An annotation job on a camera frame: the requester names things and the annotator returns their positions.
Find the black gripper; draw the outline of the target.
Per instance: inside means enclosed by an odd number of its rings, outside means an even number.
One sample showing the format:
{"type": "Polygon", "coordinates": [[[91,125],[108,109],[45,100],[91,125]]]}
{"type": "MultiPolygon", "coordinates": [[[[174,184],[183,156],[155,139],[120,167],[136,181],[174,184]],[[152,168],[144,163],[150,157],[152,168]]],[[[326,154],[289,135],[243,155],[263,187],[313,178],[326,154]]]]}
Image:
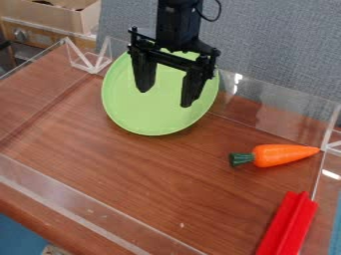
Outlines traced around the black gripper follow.
{"type": "Polygon", "coordinates": [[[155,84],[156,67],[163,64],[186,71],[182,79],[181,103],[189,108],[199,98],[203,86],[213,77],[219,51],[199,38],[201,21],[215,22],[202,13],[201,6],[159,6],[156,27],[152,30],[134,26],[130,29],[128,53],[136,87],[142,93],[155,84]]]}

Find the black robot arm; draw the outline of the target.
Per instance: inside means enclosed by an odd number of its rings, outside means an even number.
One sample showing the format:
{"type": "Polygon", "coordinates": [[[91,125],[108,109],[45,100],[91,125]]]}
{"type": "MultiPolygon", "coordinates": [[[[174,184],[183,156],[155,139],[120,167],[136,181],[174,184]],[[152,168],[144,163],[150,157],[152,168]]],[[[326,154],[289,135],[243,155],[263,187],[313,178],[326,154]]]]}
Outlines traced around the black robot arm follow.
{"type": "Polygon", "coordinates": [[[199,39],[201,20],[215,22],[202,14],[203,0],[159,0],[154,34],[134,26],[130,29],[128,54],[136,87],[147,92],[156,80],[158,64],[185,71],[181,102],[183,108],[199,98],[205,83],[214,76],[217,48],[199,39]]]}

